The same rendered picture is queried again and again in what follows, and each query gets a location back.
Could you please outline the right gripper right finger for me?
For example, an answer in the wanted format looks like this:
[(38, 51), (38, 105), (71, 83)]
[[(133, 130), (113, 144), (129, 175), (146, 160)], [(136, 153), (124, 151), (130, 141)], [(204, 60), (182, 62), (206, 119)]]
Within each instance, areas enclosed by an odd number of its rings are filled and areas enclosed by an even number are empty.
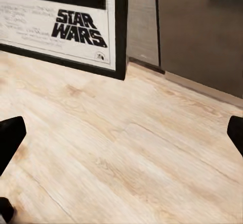
[(227, 134), (243, 157), (243, 117), (231, 116)]

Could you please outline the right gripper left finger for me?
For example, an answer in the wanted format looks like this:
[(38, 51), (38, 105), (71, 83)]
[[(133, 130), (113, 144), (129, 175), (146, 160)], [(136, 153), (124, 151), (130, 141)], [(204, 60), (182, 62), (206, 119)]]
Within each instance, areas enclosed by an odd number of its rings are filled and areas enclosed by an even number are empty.
[(0, 121), (0, 176), (25, 136), (26, 127), (22, 116)]

